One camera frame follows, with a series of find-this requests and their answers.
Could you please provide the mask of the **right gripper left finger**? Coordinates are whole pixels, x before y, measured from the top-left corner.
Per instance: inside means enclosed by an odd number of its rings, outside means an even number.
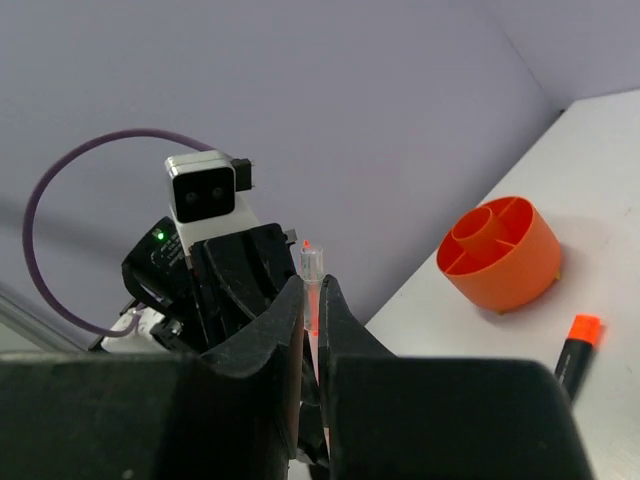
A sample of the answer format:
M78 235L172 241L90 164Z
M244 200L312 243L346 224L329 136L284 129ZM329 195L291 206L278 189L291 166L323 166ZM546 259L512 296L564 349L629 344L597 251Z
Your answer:
M295 457L303 286L203 356L6 353L5 479L283 479Z

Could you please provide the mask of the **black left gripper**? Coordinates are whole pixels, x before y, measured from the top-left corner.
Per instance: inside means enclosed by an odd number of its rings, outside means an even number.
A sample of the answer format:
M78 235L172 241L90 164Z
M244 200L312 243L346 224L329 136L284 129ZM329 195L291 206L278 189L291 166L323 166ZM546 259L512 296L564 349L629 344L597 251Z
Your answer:
M279 224L270 223L191 247L194 299L204 336L199 355L268 310L295 275L294 243Z

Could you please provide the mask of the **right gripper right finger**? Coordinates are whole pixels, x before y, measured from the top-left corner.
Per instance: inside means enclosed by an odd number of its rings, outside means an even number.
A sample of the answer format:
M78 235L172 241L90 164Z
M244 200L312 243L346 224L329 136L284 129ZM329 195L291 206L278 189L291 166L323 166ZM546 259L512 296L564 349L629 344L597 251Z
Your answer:
M401 357L327 276L322 414L334 479L590 479L569 400L530 360Z

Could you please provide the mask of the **orange clear pen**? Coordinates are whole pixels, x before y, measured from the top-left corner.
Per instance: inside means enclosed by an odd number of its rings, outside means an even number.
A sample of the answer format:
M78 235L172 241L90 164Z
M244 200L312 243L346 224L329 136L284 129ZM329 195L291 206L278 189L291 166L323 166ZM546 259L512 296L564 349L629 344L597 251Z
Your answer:
M319 384L319 307L324 280L323 249L303 241L300 253L300 277L304 281L304 328L307 331L316 384Z

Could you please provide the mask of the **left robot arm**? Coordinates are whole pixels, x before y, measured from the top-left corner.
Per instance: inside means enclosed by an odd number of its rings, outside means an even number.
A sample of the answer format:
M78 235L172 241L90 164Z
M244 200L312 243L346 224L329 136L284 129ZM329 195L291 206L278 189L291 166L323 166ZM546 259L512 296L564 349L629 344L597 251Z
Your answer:
M276 223L204 240L188 267L177 228L162 218L121 264L131 302L96 352L203 354L263 314L295 273L294 231Z

